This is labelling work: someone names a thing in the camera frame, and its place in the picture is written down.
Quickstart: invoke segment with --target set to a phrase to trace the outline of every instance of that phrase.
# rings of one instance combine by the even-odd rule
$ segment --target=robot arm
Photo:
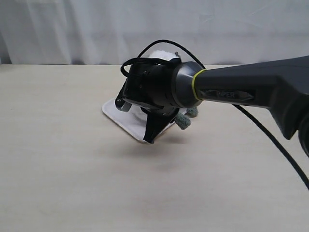
[[[127,79],[115,104],[126,112],[135,104],[147,113],[149,143],[180,108],[215,101],[268,109],[286,139],[298,130],[309,156],[309,56],[211,70],[180,58],[134,58],[121,72]]]

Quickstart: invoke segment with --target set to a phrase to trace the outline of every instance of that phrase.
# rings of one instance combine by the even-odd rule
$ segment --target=wooden table
[[[204,102],[143,145],[101,112],[123,82],[119,66],[0,66],[0,231],[309,231],[305,185],[241,112]],[[248,109],[309,175],[297,135]]]

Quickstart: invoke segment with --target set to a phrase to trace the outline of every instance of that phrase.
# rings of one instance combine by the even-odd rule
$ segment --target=white backdrop
[[[309,55],[309,0],[0,0],[2,63],[121,64],[157,39],[205,64]]]

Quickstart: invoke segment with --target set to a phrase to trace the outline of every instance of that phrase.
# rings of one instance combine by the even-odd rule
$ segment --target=black cable
[[[159,43],[167,43],[172,44],[181,50],[183,50],[185,53],[187,53],[196,63],[198,63],[203,69],[206,69],[205,66],[186,48],[181,46],[180,44],[170,41],[170,40],[157,40],[152,42],[150,45],[148,45],[142,52],[138,55],[140,58],[147,50],[149,50],[152,46],[159,44]],[[272,142],[273,144],[278,148],[278,150],[287,158],[289,163],[292,165],[292,167],[295,169],[299,177],[302,179],[304,184],[306,185],[307,189],[309,190],[309,179],[304,173],[304,171],[300,168],[300,166],[297,164],[297,162],[293,159],[293,157],[289,154],[289,152],[280,144],[280,142],[275,138],[275,136],[266,128],[263,126],[262,123],[260,123],[252,114],[250,114],[248,111],[246,111],[243,107],[240,105],[234,105],[238,110],[240,110],[245,116],[247,116]]]

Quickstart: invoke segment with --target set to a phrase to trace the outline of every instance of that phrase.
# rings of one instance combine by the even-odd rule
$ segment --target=gray fuzzy tip
[[[198,115],[197,107],[191,108],[191,109],[187,109],[187,115],[189,117],[197,117],[197,115]]]
[[[185,130],[191,125],[191,120],[186,115],[177,114],[175,117],[175,123],[180,127],[180,129]]]

